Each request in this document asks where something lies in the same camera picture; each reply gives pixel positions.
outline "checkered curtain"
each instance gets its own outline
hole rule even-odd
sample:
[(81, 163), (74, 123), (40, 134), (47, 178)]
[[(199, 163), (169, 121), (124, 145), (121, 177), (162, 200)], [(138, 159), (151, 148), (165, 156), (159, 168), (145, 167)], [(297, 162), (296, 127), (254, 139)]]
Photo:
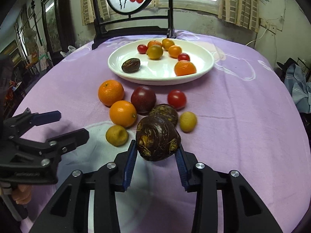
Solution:
[[(106, 0), (97, 0), (100, 16), (104, 21), (110, 18), (108, 4)], [(80, 0), (82, 24), (87, 25), (94, 22), (95, 13), (92, 0)]]
[(258, 32), (259, 0), (220, 0), (218, 18)]

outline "oval plate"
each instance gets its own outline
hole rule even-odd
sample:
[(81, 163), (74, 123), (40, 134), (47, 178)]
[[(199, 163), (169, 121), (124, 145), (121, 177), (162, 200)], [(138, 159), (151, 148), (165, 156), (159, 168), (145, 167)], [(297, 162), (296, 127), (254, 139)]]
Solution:
[[(142, 39), (115, 50), (108, 58), (108, 66), (110, 70), (119, 77), (130, 82), (143, 85), (176, 85), (189, 81), (193, 81), (202, 77), (214, 66), (214, 57), (206, 49), (192, 42), (172, 39), (176, 45), (179, 45), (184, 53), (190, 56), (190, 61), (195, 65), (197, 72), (184, 76), (176, 76), (174, 66), (178, 62), (169, 56), (167, 51), (163, 51), (163, 56), (159, 60), (150, 60), (147, 54), (139, 54), (138, 45), (147, 45), (151, 40), (162, 42), (163, 38)], [(140, 68), (137, 72), (127, 74), (122, 71), (122, 64), (130, 59), (140, 59)]]

